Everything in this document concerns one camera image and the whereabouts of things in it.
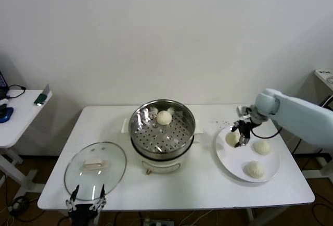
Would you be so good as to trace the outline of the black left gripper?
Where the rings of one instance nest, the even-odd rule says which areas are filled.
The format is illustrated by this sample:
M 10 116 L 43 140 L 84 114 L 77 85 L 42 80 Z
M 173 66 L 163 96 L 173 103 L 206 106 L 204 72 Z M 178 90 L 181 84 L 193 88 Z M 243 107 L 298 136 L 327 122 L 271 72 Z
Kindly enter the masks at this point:
M 100 197 L 94 204 L 77 204 L 75 200 L 79 191 L 79 185 L 71 193 L 70 199 L 66 200 L 68 216 L 71 219 L 72 226 L 89 226 L 95 225 L 95 220 L 99 217 L 101 211 L 106 205 L 105 185 L 102 185 Z

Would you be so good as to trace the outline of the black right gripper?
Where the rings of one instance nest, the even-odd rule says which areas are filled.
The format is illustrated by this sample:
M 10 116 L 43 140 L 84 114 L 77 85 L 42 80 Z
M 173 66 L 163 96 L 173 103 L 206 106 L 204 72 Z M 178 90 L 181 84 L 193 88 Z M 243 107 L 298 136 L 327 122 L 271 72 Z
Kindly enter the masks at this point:
M 239 130 L 241 134 L 239 141 L 235 144 L 235 148 L 246 146 L 249 142 L 248 137 L 250 137 L 251 131 L 256 127 L 259 127 L 263 123 L 263 116 L 256 111 L 239 111 L 238 117 L 241 119 L 234 122 L 231 128 L 232 132 Z

